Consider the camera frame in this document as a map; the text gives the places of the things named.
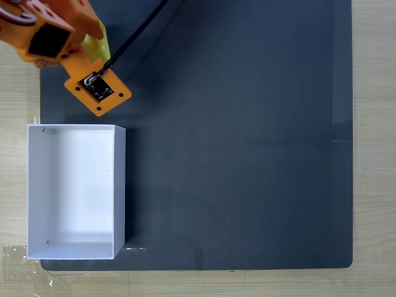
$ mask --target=orange mounting plate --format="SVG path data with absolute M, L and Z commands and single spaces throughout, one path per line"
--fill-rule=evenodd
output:
M 132 96 L 131 91 L 121 82 L 116 74 L 111 69 L 108 69 L 103 73 L 101 78 L 109 85 L 114 93 L 102 101 L 95 99 L 82 86 L 80 81 L 91 73 L 99 71 L 104 63 L 101 59 L 92 63 L 82 48 L 64 59 L 62 65 L 71 77 L 64 83 L 64 86 L 96 116 L 103 116 Z

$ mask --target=wooden surface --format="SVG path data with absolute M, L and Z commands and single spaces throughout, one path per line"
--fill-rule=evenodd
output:
M 40 116 L 38 71 L 0 43 L 0 296 L 396 296 L 396 0 L 353 1 L 353 46 L 352 267 L 54 276 L 26 261 L 23 247 L 26 124 Z

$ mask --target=white box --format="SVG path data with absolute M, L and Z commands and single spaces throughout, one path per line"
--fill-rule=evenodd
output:
M 125 243 L 125 129 L 28 126 L 28 259 L 114 259 Z

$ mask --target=robotic arm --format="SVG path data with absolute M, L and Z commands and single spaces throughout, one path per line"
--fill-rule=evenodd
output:
M 68 91 L 101 116 L 132 96 L 110 67 L 167 2 L 113 56 L 88 0 L 0 0 L 0 40 L 40 69 L 62 65 L 70 75 Z

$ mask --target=orange robotic arm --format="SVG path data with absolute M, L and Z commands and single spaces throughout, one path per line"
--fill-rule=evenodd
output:
M 132 96 L 111 69 L 88 85 L 84 79 L 106 61 L 91 61 L 81 43 L 103 38 L 100 21 L 88 0 L 0 0 L 0 40 L 36 67 L 63 65 L 66 88 L 97 116 Z

